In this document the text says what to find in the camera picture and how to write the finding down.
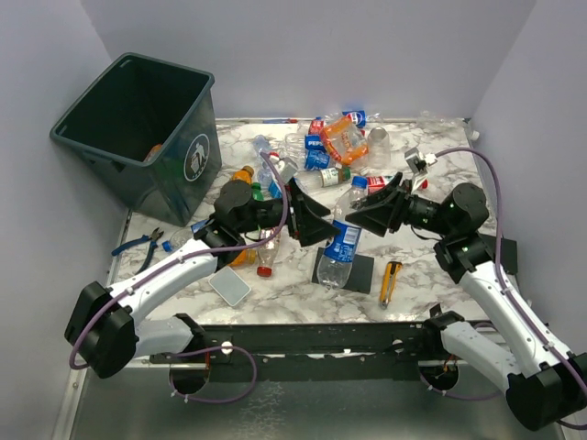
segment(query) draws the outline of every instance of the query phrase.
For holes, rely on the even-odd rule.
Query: white phone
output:
[[[240,303],[250,292],[250,286],[230,266],[215,273],[209,283],[231,307]]]

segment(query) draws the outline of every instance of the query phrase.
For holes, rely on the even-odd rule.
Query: wall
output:
[[[522,292],[577,353],[587,350],[586,19],[582,0],[539,0],[473,118],[503,183]]]
[[[0,438],[50,438],[69,374],[63,331],[81,288],[105,281],[122,207],[49,141],[110,62],[76,0],[0,14]]]
[[[82,0],[111,57],[216,76],[217,116],[471,116],[535,0]]]

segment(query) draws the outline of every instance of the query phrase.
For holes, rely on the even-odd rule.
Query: green bottle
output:
[[[257,181],[255,181],[254,183],[252,183],[250,185],[250,187],[253,190],[253,199],[260,200],[260,201],[265,200],[263,198],[263,193],[260,191],[260,183],[258,183]]]

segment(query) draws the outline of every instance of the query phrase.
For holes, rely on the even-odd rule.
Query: green trash bin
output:
[[[127,53],[50,137],[72,148],[128,208],[185,226],[222,166],[213,83],[211,73]]]

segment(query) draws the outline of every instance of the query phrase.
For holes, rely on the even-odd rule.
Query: blue-handled pliers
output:
[[[137,238],[136,240],[130,240],[127,243],[123,243],[122,245],[120,245],[119,247],[114,249],[111,252],[111,254],[113,257],[115,257],[116,255],[120,254],[121,252],[123,252],[127,249],[130,249],[134,246],[140,245],[142,243],[147,243],[148,241],[150,241],[149,251],[147,252],[147,257],[145,258],[145,261],[143,262],[142,266],[140,267],[140,269],[137,272],[137,273],[140,273],[149,266],[150,261],[153,259],[153,253],[155,252],[155,249],[158,246],[157,240],[159,240],[162,237],[163,233],[164,233],[164,231],[160,231],[159,228],[156,227],[155,229],[153,229],[153,232],[150,233],[150,236],[142,236],[141,238]]]

